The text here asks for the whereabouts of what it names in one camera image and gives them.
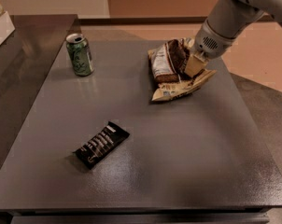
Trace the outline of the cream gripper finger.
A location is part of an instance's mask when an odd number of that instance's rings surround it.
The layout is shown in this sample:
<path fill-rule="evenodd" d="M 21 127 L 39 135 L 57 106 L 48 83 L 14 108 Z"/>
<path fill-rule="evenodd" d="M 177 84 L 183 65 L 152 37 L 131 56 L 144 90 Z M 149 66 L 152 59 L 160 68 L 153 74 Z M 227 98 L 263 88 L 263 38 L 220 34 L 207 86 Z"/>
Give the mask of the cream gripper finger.
<path fill-rule="evenodd" d="M 208 60 L 205 57 L 194 53 L 189 57 L 184 73 L 189 77 L 195 77 L 205 69 L 207 63 Z"/>

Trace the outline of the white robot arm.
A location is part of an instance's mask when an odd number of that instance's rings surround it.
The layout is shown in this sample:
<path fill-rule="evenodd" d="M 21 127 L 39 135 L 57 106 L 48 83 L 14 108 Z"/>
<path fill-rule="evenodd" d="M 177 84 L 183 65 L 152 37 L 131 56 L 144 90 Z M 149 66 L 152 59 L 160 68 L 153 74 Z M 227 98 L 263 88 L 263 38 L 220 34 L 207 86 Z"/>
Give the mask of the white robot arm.
<path fill-rule="evenodd" d="M 195 77 L 264 13 L 282 27 L 282 0 L 218 0 L 195 36 L 184 72 Z"/>

